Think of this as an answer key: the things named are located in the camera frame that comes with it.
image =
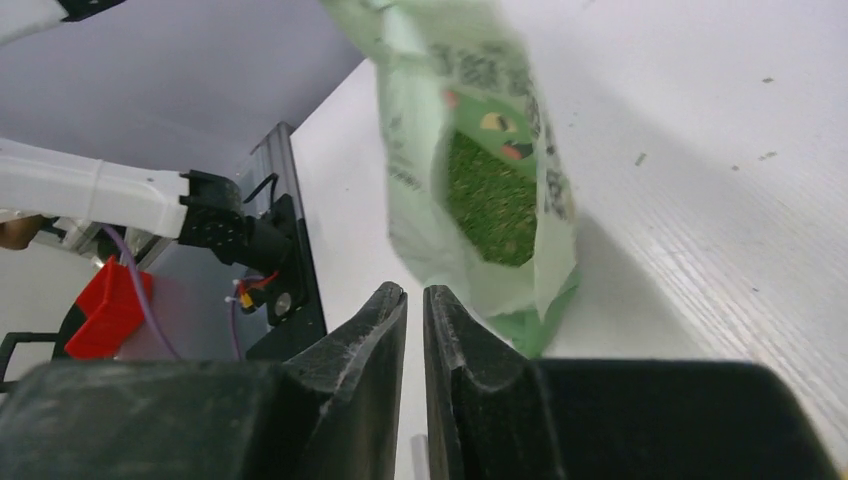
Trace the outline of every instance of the purple cable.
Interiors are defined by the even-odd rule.
[[[253,275],[242,278],[242,281],[259,281],[262,277]],[[236,302],[238,302],[238,285],[233,291],[233,300],[230,302],[230,338],[233,341],[233,353],[236,354],[236,360],[241,360],[241,347],[238,344],[238,332],[236,331]]]
[[[147,323],[147,326],[153,330],[153,334],[156,335],[159,342],[161,342],[165,349],[168,350],[168,353],[170,353],[175,359],[179,360],[182,357],[180,357],[180,354],[174,349],[174,346],[171,345],[171,342],[168,341],[168,338],[165,337],[165,334],[162,333],[162,326],[159,325],[159,322],[156,321],[156,317],[153,315],[153,309],[150,308],[150,302],[147,300],[147,295],[144,293],[141,275],[138,273],[138,265],[135,263],[135,258],[133,257],[130,248],[124,242],[124,239],[121,238],[121,235],[116,232],[112,226],[100,225],[100,227],[107,235],[112,237],[115,245],[117,245],[118,249],[121,251],[121,255],[123,255],[123,258],[127,260],[127,270],[130,272],[133,288],[135,288],[135,293],[138,295],[138,303],[141,304],[141,311],[144,313],[144,320]]]

